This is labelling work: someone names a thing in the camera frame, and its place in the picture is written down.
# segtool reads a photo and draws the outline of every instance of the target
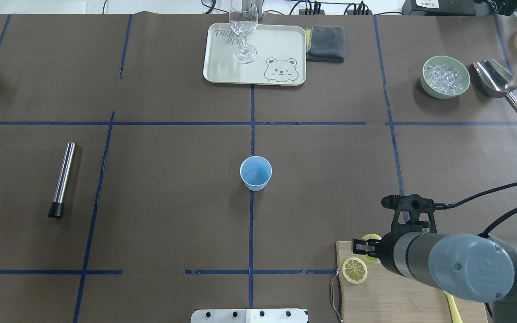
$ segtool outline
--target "gray towel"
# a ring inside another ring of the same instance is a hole
[[[306,61],[342,63],[344,57],[346,57],[346,36],[343,27],[312,27]]]

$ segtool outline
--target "yellow sponge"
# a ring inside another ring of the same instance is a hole
[[[312,37],[312,29],[306,30],[306,51],[310,49],[310,38]]]

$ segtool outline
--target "black device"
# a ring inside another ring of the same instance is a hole
[[[402,13],[409,16],[475,16],[472,0],[406,0]]]
[[[406,0],[402,13],[407,16],[511,16],[517,0]]]

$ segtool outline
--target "cocktail muddler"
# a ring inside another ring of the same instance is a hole
[[[53,203],[51,203],[51,208],[47,215],[50,218],[63,217],[63,197],[65,196],[65,189],[67,187],[67,179],[69,178],[69,170],[71,168],[71,162],[73,161],[75,146],[75,143],[70,141],[67,143],[67,147],[65,148],[63,164],[61,164],[61,173],[59,174],[57,188],[55,188],[55,197],[53,197]]]

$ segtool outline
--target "glass base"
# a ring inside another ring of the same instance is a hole
[[[257,50],[251,45],[247,45],[246,49],[244,45],[240,45],[234,49],[234,59],[241,62],[242,64],[252,63],[257,58]]]

